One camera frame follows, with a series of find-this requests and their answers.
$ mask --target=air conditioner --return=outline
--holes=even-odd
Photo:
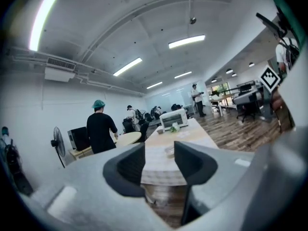
[[[48,80],[68,82],[70,79],[74,78],[74,76],[75,73],[51,67],[45,67],[45,79]]]
[[[47,59],[47,66],[73,72],[76,67],[76,64],[61,59],[49,57]]]

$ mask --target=person in white shirt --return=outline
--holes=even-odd
[[[294,38],[291,38],[291,39],[290,38],[283,38],[284,41],[280,40],[278,38],[278,40],[279,40],[280,43],[287,44],[287,45],[290,45],[290,41],[291,41],[292,44],[298,48],[297,41]],[[287,62],[287,59],[286,59],[286,52],[287,52],[287,49],[283,45],[278,44],[276,46],[276,58],[277,58],[277,62],[279,64],[279,68],[283,72],[286,72],[287,74],[289,74],[290,68],[289,68],[289,65],[288,65],[288,62]]]
[[[156,110],[155,110],[155,113],[161,115],[161,114],[162,114],[162,109],[161,109],[161,107],[157,107]]]
[[[140,131],[140,126],[138,124],[138,119],[136,118],[136,111],[133,110],[132,106],[129,105],[127,106],[127,118],[130,118],[133,120],[133,126],[135,128],[136,131]]]
[[[197,105],[198,112],[200,117],[204,117],[206,114],[203,113],[203,104],[202,104],[202,93],[197,90],[197,84],[192,85],[192,97],[194,98],[194,102]]]

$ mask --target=microwave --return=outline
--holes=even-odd
[[[175,122],[177,122],[180,127],[188,126],[188,119],[184,109],[164,113],[160,115],[159,119],[164,131],[169,130]]]

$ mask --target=table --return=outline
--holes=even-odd
[[[223,116],[223,112],[222,112],[222,109],[221,109],[220,101],[223,101],[223,100],[225,100],[227,98],[233,97],[234,95],[235,95],[235,93],[230,93],[230,94],[227,94],[227,95],[219,96],[218,99],[212,99],[211,100],[211,102],[218,102],[218,108],[219,108],[220,116]]]
[[[140,137],[141,137],[140,132],[132,132],[132,133],[125,133],[123,135],[120,135],[118,137],[118,140],[116,140],[115,138],[112,138],[112,139],[116,147],[122,147],[122,146],[135,143],[138,139],[140,139]],[[93,154],[91,146],[82,151],[69,150],[69,152],[76,160]]]
[[[149,127],[151,127],[151,126],[159,126],[159,125],[161,125],[160,119],[151,121],[149,123]]]
[[[179,132],[166,131],[158,134],[156,131],[145,141],[145,166],[142,171],[141,183],[163,186],[186,185],[174,158],[167,158],[165,149],[173,146],[174,141],[187,141],[217,149],[217,145],[205,130],[194,119],[188,119],[188,126]]]

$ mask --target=stand fan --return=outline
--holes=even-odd
[[[63,143],[63,139],[62,139],[62,135],[60,130],[58,129],[58,127],[55,127],[53,129],[53,140],[50,141],[51,142],[51,146],[54,147],[56,149],[56,152],[58,154],[58,157],[62,163],[62,166],[65,168],[62,159],[60,156],[65,157],[65,147],[64,147],[64,143]]]

